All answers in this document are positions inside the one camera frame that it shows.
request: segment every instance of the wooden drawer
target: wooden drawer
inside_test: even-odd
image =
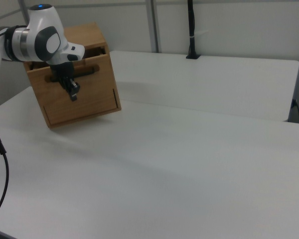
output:
[[[93,28],[96,25],[87,26],[91,34],[95,34]],[[89,42],[93,45],[85,46],[84,59],[74,62],[74,69],[75,74],[93,73],[75,78],[81,88],[74,102],[58,82],[51,81],[53,74],[46,63],[24,64],[49,128],[121,110],[108,47]]]

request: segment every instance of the white tabletop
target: white tabletop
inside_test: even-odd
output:
[[[112,51],[121,99],[286,121],[299,62]]]
[[[17,239],[299,239],[299,124],[122,101],[55,130],[32,88],[0,106]],[[0,196],[4,185],[0,156]]]

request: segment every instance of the drawer front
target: drawer front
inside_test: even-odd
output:
[[[74,66],[75,73],[90,72],[94,69],[93,74],[74,79],[81,86],[74,102],[58,82],[50,80],[52,73],[49,68],[28,71],[34,93],[49,127],[120,109],[109,55],[86,58],[75,62]]]

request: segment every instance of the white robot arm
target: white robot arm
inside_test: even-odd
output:
[[[28,26],[0,27],[0,60],[46,62],[61,86],[76,100],[72,61],[81,60],[84,46],[67,41],[55,8],[49,4],[29,9]]]

